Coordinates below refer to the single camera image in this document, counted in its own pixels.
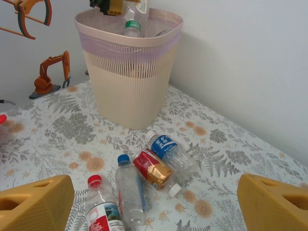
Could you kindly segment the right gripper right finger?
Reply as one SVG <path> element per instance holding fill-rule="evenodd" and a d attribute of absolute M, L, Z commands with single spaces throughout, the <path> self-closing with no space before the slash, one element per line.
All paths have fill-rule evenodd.
<path fill-rule="evenodd" d="M 243 174 L 237 198 L 249 231 L 306 231 L 308 190 L 273 179 Z"/>

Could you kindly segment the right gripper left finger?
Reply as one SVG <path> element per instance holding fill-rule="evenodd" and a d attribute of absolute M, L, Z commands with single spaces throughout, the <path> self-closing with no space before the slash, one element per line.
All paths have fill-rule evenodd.
<path fill-rule="evenodd" d="M 63 231 L 74 201 L 69 175 L 58 175 L 0 192 L 2 231 Z"/>

